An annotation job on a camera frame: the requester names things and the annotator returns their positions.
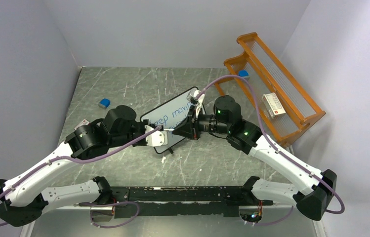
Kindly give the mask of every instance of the gray marble surface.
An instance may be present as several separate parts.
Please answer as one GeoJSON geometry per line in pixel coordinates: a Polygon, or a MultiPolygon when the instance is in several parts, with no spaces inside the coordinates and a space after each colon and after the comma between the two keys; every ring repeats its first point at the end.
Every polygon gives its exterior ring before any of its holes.
{"type": "MultiPolygon", "coordinates": [[[[198,68],[99,68],[84,67],[67,112],[60,141],[83,119],[103,118],[117,105],[128,105],[139,117],[192,86],[199,89],[226,69],[198,68]],[[111,101],[105,110],[102,98],[111,101]]],[[[258,124],[255,109],[234,81],[223,83],[224,91],[242,107],[243,118],[258,124]]],[[[215,87],[206,93],[205,108],[212,113],[219,96],[215,87]]],[[[129,147],[107,159],[79,166],[54,186],[72,185],[105,176],[112,186],[216,186],[242,185],[250,176],[276,182],[287,180],[267,164],[236,151],[225,140],[203,134],[173,147],[174,154],[156,154],[150,147],[129,147]]]]}

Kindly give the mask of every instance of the gray wall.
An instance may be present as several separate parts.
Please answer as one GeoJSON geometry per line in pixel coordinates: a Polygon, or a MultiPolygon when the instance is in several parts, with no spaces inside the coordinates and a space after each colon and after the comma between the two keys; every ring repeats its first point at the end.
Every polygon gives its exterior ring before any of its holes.
{"type": "Polygon", "coordinates": [[[370,0],[311,1],[282,60],[327,111],[294,146],[338,174],[346,212],[326,214],[326,231],[370,237],[370,0]]]}
{"type": "Polygon", "coordinates": [[[81,66],[220,68],[258,32],[280,55],[310,0],[45,0],[81,66]]]}
{"type": "MultiPolygon", "coordinates": [[[[0,0],[0,178],[13,178],[56,147],[77,75],[41,0],[0,0]]],[[[0,236],[19,234],[0,228],[0,236]]]]}

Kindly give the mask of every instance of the marble table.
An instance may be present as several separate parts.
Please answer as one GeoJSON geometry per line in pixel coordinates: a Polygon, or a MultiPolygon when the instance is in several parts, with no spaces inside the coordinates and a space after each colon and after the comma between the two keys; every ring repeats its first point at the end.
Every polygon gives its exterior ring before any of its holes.
{"type": "MultiPolygon", "coordinates": [[[[117,105],[128,105],[143,113],[173,98],[192,86],[202,89],[215,78],[228,74],[226,69],[197,68],[96,68],[85,67],[67,112],[60,142],[83,119],[103,118],[117,105]],[[108,98],[108,109],[97,106],[108,98]]],[[[243,117],[258,124],[255,109],[237,83],[221,85],[242,107],[243,117]]],[[[212,113],[218,91],[206,93],[205,108],[212,113]]],[[[256,158],[233,149],[225,140],[203,134],[198,141],[187,140],[173,147],[174,153],[156,154],[150,147],[129,147],[105,160],[79,166],[61,177],[53,186],[82,183],[95,176],[104,176],[112,186],[217,186],[243,185],[250,176],[288,182],[281,174],[256,158]]],[[[265,222],[282,218],[288,207],[265,210],[265,222]]],[[[120,224],[125,219],[103,225],[120,224]]],[[[294,236],[315,237],[313,222],[297,210],[286,221],[272,227],[244,225],[239,217],[208,216],[147,216],[116,229],[97,229],[89,223],[89,211],[52,211],[35,223],[33,237],[188,237],[204,236],[294,236]]]]}

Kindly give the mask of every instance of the black cable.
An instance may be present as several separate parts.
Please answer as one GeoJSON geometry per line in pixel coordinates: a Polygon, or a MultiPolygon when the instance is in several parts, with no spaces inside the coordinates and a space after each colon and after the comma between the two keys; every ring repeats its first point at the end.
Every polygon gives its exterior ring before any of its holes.
{"type": "Polygon", "coordinates": [[[225,138],[225,137],[219,137],[219,136],[217,136],[217,135],[214,135],[213,133],[210,133],[210,132],[209,132],[209,134],[210,134],[211,136],[216,137],[216,138],[227,139],[227,138],[225,138]]]}

